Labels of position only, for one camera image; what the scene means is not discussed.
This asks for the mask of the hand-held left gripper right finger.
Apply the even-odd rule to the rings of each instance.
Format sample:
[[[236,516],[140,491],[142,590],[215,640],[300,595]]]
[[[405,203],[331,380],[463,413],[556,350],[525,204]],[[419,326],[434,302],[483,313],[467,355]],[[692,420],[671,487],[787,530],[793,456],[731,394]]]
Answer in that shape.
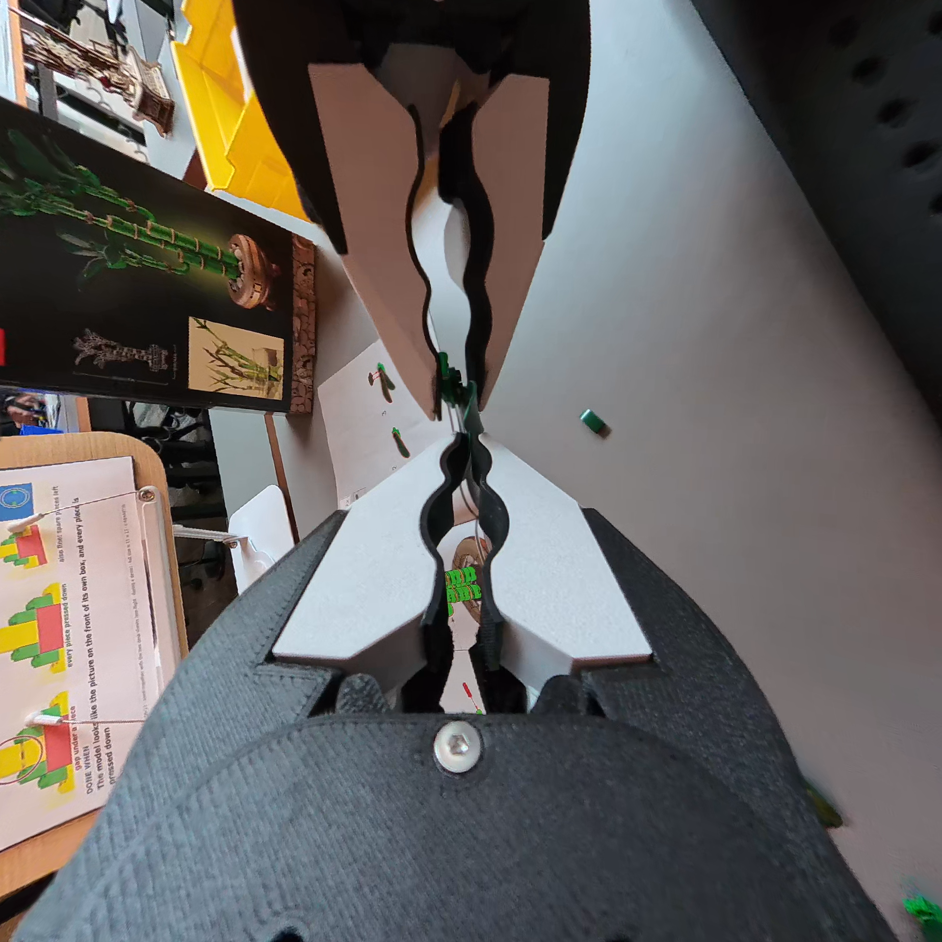
[[[553,677],[651,660],[582,506],[488,433],[470,433],[469,486],[491,553],[469,655],[486,713],[526,712]]]

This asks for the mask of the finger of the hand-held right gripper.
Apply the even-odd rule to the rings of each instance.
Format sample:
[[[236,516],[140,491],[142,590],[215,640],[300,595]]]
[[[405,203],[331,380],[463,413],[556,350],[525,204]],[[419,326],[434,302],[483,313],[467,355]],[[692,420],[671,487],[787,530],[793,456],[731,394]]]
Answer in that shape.
[[[347,276],[399,377],[431,420],[441,420],[440,368],[430,338],[429,279],[412,217],[425,171],[414,106],[362,64],[311,64],[310,83],[346,240]]]
[[[543,252],[549,81],[508,75],[440,136],[439,194],[467,220],[467,378],[483,410]]]

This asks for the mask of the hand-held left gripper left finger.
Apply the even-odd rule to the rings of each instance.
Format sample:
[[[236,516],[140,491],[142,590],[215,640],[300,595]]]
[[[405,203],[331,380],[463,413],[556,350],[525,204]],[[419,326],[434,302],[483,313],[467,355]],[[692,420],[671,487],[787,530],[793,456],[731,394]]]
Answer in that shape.
[[[273,659],[369,675],[406,712],[442,712],[454,642],[438,547],[469,446],[440,438],[340,513]]]

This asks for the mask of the white metal bracket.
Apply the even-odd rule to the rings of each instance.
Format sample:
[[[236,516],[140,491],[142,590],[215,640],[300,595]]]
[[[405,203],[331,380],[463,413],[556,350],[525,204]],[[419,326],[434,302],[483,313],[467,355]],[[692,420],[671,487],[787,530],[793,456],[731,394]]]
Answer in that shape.
[[[202,542],[217,551],[217,559],[230,562],[241,595],[296,545],[288,504],[277,485],[270,485],[239,508],[228,530],[174,524],[176,539]]]

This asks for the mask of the scattered green leaf pieces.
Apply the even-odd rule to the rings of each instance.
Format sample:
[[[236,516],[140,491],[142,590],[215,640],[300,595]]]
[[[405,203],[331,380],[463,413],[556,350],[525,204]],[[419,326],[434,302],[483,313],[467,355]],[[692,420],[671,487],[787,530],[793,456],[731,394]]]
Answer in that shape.
[[[803,779],[803,785],[822,826],[827,830],[841,829],[845,821],[837,808],[811,781]],[[940,904],[918,893],[906,896],[902,904],[912,922],[918,925],[923,940],[941,940]]]

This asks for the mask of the brown model building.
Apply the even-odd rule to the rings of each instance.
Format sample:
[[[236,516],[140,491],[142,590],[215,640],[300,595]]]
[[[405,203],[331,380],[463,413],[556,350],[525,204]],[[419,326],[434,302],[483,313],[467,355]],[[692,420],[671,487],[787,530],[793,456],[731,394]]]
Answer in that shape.
[[[175,104],[157,63],[142,58],[131,46],[77,40],[23,9],[15,15],[26,61],[88,85],[98,84],[104,92],[120,96],[136,121],[152,124],[161,136],[170,134]]]

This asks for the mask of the instruction sheet on clipboard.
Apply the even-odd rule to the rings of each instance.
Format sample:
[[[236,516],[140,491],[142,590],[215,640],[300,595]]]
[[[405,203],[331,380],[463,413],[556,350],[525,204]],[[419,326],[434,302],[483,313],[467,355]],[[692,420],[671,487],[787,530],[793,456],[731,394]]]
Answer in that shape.
[[[79,432],[2,438],[3,470],[129,457],[135,484],[144,491],[144,554],[157,648],[158,692],[162,692],[188,653],[178,560],[172,533],[168,482],[159,457],[124,434]],[[1,854],[2,901],[51,878],[75,855],[99,811],[91,811],[14,845]]]

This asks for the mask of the white instruction booklet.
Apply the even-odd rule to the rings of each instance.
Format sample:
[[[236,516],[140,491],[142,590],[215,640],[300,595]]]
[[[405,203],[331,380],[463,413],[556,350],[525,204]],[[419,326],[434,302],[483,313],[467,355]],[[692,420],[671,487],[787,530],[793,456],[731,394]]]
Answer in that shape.
[[[336,478],[338,507],[347,509],[440,438],[464,429],[459,410],[445,406],[442,421],[419,408],[381,341],[321,383],[317,394]],[[469,487],[453,496],[454,526],[439,544],[447,589],[454,656],[441,707],[449,713],[484,713],[471,647],[477,642],[481,592],[477,585],[491,542],[472,510]]]

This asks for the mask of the green bamboo stem piece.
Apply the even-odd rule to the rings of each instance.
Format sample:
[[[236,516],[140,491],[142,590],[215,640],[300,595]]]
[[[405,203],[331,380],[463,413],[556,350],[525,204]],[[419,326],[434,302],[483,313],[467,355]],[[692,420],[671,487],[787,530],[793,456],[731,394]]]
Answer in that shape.
[[[452,420],[456,430],[472,435],[480,433],[477,384],[473,381],[465,383],[461,371],[449,364],[443,351],[437,353],[434,390],[438,398],[438,418]]]

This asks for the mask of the printed instruction sheet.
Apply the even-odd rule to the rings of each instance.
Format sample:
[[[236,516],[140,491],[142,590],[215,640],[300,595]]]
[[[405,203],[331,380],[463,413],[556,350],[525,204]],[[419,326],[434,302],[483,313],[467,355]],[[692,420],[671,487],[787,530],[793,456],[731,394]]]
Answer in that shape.
[[[101,808],[165,686],[130,457],[1,475],[1,847]]]

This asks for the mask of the black perforated panel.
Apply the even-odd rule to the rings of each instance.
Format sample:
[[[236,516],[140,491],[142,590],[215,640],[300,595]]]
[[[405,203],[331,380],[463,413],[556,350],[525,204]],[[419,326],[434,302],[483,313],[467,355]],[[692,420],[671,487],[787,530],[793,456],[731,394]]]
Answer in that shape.
[[[692,5],[940,421],[941,3]]]

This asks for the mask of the black bamboo set box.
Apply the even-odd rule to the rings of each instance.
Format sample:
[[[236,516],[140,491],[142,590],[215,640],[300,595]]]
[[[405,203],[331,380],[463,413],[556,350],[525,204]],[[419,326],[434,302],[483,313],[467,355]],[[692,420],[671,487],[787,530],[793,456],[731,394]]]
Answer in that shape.
[[[2,387],[308,415],[314,244],[6,99]]]

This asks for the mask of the yellow plastic bin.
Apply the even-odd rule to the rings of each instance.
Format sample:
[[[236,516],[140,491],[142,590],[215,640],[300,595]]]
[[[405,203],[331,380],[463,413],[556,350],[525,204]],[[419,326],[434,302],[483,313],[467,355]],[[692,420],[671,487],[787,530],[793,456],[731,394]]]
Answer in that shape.
[[[207,187],[308,221],[249,77],[231,1],[183,1],[174,68]]]

